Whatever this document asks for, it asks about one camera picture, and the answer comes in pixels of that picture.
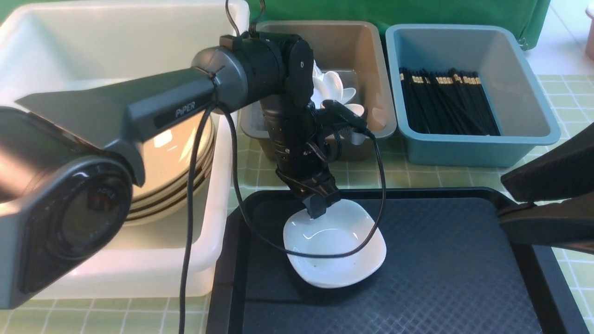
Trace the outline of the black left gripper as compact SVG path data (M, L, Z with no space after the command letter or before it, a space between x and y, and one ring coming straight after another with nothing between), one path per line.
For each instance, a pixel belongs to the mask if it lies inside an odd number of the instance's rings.
M325 214L340 192L326 161L310 147L322 150L315 104L295 104L289 95L272 95L259 102L277 164L277 176L303 201L310 218Z

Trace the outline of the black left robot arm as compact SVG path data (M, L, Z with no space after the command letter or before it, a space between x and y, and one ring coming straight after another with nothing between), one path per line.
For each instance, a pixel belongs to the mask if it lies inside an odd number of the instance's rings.
M313 218L340 199L310 101L313 50L297 34L225 35L189 69L1 108L1 309L30 300L105 247L143 186L142 144L204 112L261 102L278 177Z

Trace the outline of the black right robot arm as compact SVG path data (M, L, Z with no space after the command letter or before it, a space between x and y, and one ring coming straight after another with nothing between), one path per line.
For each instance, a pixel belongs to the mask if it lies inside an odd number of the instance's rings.
M594 253L594 127L501 177L517 202L498 212L515 244Z

